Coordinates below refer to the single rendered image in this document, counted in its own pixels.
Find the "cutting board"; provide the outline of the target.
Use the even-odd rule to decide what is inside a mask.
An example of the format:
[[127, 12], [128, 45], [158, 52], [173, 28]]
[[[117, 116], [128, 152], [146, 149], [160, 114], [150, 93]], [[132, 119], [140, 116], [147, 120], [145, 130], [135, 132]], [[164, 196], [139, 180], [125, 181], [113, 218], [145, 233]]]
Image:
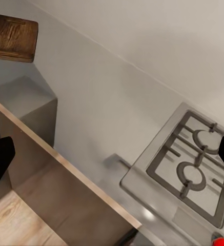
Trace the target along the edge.
[[0, 14], [0, 55], [33, 58], [38, 23]]

